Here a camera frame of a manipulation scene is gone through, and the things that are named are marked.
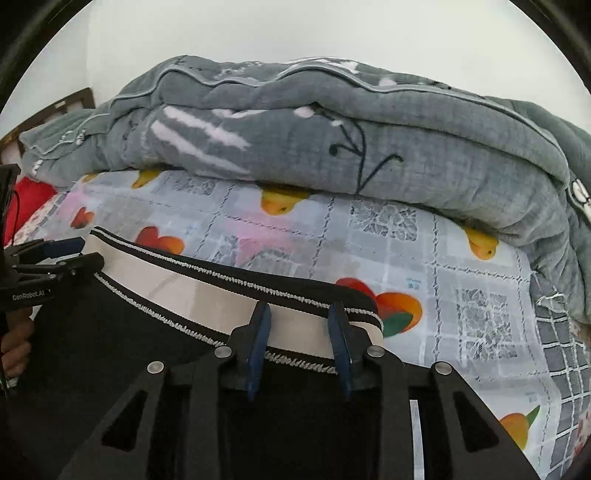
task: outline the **gray blanket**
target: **gray blanket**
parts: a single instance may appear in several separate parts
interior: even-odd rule
[[[167,60],[92,111],[21,135],[30,175],[67,187],[168,164],[422,205],[522,248],[591,323],[591,137],[525,102],[354,61]]]

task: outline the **human hand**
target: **human hand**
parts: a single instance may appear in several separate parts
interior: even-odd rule
[[[8,378],[21,375],[29,361],[31,344],[28,338],[35,330],[35,323],[31,320],[32,308],[15,310],[6,314],[8,333],[2,337],[0,352],[2,366]]]

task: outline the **bed sheet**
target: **bed sheet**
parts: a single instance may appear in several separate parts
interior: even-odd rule
[[[366,291],[386,347],[405,362],[450,362],[542,478],[559,478],[584,440],[585,346],[559,305],[532,306],[525,254],[481,232],[397,202],[183,171],[91,174],[46,210],[17,242],[85,236],[100,225],[175,254]],[[422,478],[414,404],[413,419]]]

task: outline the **red pillow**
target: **red pillow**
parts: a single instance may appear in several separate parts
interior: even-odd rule
[[[10,243],[14,232],[18,232],[19,228],[29,220],[31,215],[39,210],[46,201],[56,194],[56,191],[51,185],[43,183],[42,181],[31,180],[28,177],[23,177],[17,182],[14,186],[14,190],[18,193],[20,207],[18,209],[17,218],[17,198],[16,195],[13,195],[6,215],[4,246],[7,246]]]

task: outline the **metal screw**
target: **metal screw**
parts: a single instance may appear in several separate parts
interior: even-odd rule
[[[152,362],[148,365],[148,372],[151,374],[159,374],[162,370],[164,370],[164,364],[162,362]]]
[[[372,345],[368,347],[368,355],[373,356],[374,358],[380,358],[384,356],[384,349],[379,345]]]
[[[447,362],[437,362],[435,364],[435,371],[440,375],[449,375],[452,373],[452,366]]]
[[[232,349],[227,345],[219,346],[213,352],[218,358],[228,358],[232,354]]]

